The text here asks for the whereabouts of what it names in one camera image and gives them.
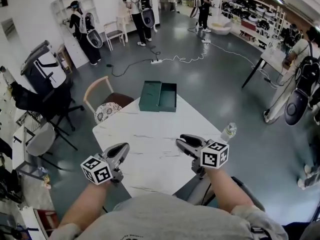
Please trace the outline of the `beige shell chair black legs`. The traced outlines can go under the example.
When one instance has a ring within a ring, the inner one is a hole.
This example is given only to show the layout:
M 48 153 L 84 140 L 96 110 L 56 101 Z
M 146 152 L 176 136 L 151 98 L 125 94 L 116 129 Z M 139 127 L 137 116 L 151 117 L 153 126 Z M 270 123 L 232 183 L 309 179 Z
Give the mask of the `beige shell chair black legs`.
M 250 189 L 235 176 L 232 176 L 231 178 L 250 197 L 253 204 L 264 212 L 265 207 L 254 196 Z M 190 181 L 188 181 L 183 187 L 176 191 L 173 194 L 173 196 L 193 205 L 202 205 L 218 208 L 219 206 L 215 193 L 211 188 L 207 191 L 209 185 L 210 180 L 207 176 L 200 178 L 196 175 Z

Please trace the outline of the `dark green box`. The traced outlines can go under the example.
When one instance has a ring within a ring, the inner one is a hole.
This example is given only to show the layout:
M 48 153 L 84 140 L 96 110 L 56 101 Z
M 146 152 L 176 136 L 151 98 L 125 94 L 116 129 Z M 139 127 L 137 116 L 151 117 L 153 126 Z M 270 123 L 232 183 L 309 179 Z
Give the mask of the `dark green box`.
M 177 110 L 177 84 L 145 81 L 139 99 L 139 109 L 145 112 L 175 113 Z

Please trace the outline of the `white chair with brown seat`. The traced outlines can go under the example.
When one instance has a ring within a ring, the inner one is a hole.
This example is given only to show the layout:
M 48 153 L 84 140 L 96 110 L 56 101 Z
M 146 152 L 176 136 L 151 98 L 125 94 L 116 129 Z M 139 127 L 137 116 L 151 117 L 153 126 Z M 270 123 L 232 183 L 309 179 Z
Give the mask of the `white chair with brown seat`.
M 108 44 L 108 48 L 111 52 L 114 50 L 112 45 L 112 39 L 118 38 L 119 42 L 122 43 L 123 46 L 125 46 L 124 31 L 120 29 L 119 23 L 117 21 L 111 21 L 106 23 L 103 26 L 103 29 L 104 29 L 106 42 Z

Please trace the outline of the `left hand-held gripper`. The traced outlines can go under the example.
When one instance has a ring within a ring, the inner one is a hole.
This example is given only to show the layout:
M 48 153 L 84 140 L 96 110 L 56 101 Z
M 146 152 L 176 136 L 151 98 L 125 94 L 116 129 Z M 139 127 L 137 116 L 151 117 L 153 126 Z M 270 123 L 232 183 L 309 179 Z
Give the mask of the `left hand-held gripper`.
M 108 147 L 102 154 L 103 159 L 109 159 L 109 164 L 94 156 L 88 157 L 80 164 L 85 177 L 95 185 L 101 185 L 107 181 L 120 183 L 124 176 L 119 165 L 124 162 L 130 151 L 127 142 L 117 143 Z

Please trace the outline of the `black office chair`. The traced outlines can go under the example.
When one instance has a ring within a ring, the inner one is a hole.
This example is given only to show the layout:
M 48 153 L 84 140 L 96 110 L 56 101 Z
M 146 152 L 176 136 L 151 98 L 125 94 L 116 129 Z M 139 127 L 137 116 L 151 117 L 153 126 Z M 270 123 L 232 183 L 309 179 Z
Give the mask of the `black office chair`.
M 74 100 L 71 97 L 71 91 L 68 86 L 62 84 L 58 88 L 53 88 L 46 95 L 34 93 L 17 82 L 13 82 L 11 87 L 11 94 L 18 109 L 39 113 L 53 127 L 57 137 L 61 137 L 74 150 L 78 150 L 76 146 L 64 137 L 68 133 L 59 127 L 60 122 L 65 118 L 71 130 L 75 131 L 69 113 L 76 110 L 85 110 L 82 105 L 70 107 Z

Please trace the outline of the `white side desk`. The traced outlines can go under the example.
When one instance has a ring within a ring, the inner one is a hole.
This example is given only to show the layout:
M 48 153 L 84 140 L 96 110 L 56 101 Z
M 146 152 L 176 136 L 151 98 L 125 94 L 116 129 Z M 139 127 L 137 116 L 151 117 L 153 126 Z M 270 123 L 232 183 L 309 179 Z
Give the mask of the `white side desk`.
M 22 169 L 25 165 L 31 165 L 30 155 L 26 151 L 26 129 L 20 126 L 12 137 L 12 168 L 16 171 Z

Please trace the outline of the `white table with black legs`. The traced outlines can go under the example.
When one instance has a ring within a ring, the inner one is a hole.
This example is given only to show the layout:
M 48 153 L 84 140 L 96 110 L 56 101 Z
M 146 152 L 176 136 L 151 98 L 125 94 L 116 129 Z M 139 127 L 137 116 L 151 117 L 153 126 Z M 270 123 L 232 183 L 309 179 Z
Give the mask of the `white table with black legs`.
M 251 80 L 253 75 L 256 73 L 258 69 L 262 69 L 261 64 L 265 63 L 269 65 L 271 68 L 276 70 L 282 76 L 285 74 L 285 69 L 283 67 L 283 61 L 286 58 L 286 54 L 278 48 L 267 48 L 261 55 L 260 59 L 256 65 L 253 66 L 253 69 L 245 82 L 242 85 L 244 88 L 247 83 Z

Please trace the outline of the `clear plastic water bottle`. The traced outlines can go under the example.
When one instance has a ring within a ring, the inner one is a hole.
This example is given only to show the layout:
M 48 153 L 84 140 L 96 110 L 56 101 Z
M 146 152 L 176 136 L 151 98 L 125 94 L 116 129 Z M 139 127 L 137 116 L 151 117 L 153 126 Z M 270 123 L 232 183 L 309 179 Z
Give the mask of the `clear plastic water bottle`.
M 220 135 L 220 139 L 224 143 L 228 143 L 236 135 L 236 132 L 237 132 L 237 125 L 234 122 L 230 122 L 222 131 Z

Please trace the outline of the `row of black white devices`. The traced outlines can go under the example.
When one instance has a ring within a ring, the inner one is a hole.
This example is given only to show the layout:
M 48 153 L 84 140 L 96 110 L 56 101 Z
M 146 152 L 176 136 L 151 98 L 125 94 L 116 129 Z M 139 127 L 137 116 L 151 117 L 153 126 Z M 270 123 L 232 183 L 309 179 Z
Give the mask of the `row of black white devices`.
M 254 0 L 222 0 L 221 14 L 253 31 L 269 31 L 276 24 L 276 12 Z

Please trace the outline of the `person's grey shirt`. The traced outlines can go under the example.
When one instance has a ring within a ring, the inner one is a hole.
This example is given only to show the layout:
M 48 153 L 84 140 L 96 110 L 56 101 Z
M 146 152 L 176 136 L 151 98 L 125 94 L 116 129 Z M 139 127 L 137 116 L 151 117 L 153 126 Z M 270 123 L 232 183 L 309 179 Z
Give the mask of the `person's grey shirt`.
M 118 204 L 85 230 L 59 227 L 50 240 L 288 240 L 288 235 L 255 206 L 229 213 L 152 193 Z

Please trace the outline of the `white vanity with mirror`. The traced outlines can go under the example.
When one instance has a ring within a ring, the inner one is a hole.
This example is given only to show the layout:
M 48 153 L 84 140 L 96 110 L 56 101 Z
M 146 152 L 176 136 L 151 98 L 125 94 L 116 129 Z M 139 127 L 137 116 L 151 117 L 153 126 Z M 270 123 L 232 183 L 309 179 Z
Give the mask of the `white vanity with mirror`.
M 133 21 L 130 10 L 126 7 L 126 0 L 121 0 L 119 5 L 119 15 L 116 17 L 116 20 L 124 32 L 125 42 L 128 43 L 129 40 L 128 40 L 127 25 L 130 25 L 131 22 L 134 22 L 134 21 Z M 150 29 L 153 29 L 155 33 L 158 32 L 158 30 L 156 29 L 156 21 L 155 21 L 154 27 Z

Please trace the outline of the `white pod backpack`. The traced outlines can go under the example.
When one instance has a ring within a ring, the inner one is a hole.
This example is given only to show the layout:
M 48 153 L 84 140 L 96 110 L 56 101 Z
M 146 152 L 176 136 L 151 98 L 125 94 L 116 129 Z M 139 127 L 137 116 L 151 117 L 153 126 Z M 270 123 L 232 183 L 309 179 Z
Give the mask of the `white pod backpack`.
M 155 16 L 152 0 L 138 0 L 139 11 L 144 25 L 153 28 L 155 25 Z
M 95 29 L 95 21 L 92 13 L 87 12 L 85 14 L 85 29 L 86 29 L 86 37 L 89 43 L 96 49 L 100 49 L 103 46 L 103 41 Z
M 197 15 L 200 7 L 201 7 L 201 0 L 194 0 L 194 7 L 190 13 L 190 18 L 194 18 Z

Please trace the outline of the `wooden chair with brown seat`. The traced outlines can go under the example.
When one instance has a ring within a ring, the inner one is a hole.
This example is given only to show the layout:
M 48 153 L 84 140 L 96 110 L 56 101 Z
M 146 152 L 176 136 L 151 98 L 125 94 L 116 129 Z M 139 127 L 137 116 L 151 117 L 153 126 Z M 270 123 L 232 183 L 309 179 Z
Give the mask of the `wooden chair with brown seat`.
M 95 113 L 97 108 L 106 103 L 116 103 L 122 108 L 132 103 L 134 99 L 122 93 L 115 92 L 109 77 L 104 76 L 95 80 L 85 91 L 83 102 Z

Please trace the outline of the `red-brown stool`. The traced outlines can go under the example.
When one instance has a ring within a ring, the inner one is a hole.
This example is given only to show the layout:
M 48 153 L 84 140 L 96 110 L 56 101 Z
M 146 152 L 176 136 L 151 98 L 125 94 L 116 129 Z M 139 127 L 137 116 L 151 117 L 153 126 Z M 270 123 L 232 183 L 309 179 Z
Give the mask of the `red-brown stool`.
M 49 240 L 52 232 L 58 228 L 59 220 L 54 210 L 34 209 L 34 215 L 37 219 L 41 232 L 46 240 Z

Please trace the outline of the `person's right forearm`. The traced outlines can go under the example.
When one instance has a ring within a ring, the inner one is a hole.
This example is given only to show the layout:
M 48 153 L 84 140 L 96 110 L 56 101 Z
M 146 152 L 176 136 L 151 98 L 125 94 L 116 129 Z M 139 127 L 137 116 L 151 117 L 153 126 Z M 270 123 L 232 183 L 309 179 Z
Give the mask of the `person's right forearm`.
M 253 207 L 250 197 L 222 169 L 206 168 L 220 209 L 231 213 L 237 206 Z

